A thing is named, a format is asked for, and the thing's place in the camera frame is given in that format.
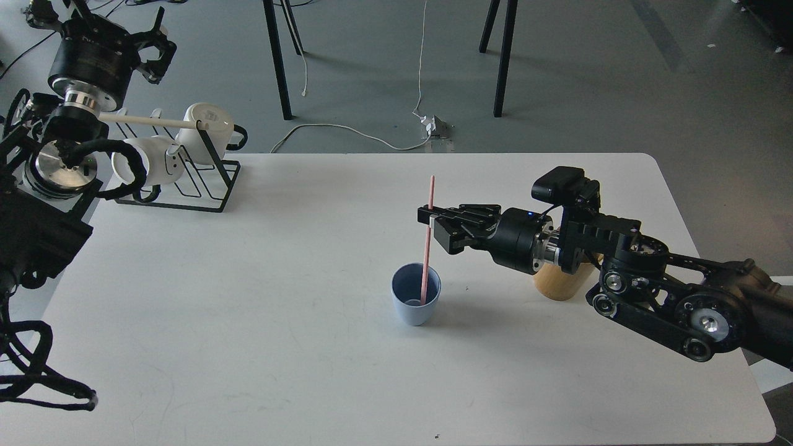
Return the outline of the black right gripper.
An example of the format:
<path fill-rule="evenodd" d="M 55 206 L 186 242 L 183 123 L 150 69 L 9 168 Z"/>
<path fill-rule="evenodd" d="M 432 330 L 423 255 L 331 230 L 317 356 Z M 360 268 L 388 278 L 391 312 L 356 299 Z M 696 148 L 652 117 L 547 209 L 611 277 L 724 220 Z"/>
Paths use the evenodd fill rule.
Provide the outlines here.
<path fill-rule="evenodd" d="M 546 214 L 501 205 L 462 204 L 457 207 L 419 207 L 418 222 L 433 220 L 434 240 L 450 255 L 467 247 L 488 252 L 496 265 L 533 276 L 543 260 L 543 237 L 551 232 L 553 220 Z"/>

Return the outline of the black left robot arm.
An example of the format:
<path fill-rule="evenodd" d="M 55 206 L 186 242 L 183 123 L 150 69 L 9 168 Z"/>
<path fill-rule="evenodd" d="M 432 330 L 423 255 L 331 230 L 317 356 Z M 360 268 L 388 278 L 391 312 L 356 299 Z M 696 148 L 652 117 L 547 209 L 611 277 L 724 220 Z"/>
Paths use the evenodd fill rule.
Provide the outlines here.
<path fill-rule="evenodd" d="M 48 366 L 50 325 L 12 321 L 11 297 L 70 265 L 92 235 L 83 217 L 96 199 L 144 186 L 141 155 L 108 138 L 100 116 L 121 108 L 134 72 L 161 82 L 176 45 L 162 27 L 162 7 L 151 29 L 130 33 L 85 1 L 64 5 L 64 19 L 50 1 L 31 1 L 23 10 L 31 28 L 60 36 L 48 76 L 52 93 L 19 90 L 2 124 L 2 358 L 17 370 L 2 376 L 2 401 L 91 411 L 96 392 Z"/>

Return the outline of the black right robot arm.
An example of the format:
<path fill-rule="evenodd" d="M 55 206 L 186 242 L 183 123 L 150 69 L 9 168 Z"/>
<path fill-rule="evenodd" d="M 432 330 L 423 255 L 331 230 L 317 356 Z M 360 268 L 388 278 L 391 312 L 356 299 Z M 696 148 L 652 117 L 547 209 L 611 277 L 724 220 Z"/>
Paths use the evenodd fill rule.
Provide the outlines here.
<path fill-rule="evenodd" d="M 717 262 L 669 251 L 643 235 L 637 220 L 564 206 L 556 225 L 546 212 L 498 205 L 419 207 L 448 254 L 486 251 L 506 268 L 563 274 L 584 261 L 598 270 L 586 301 L 598 314 L 697 362 L 744 348 L 791 368 L 791 298 L 752 259 Z"/>

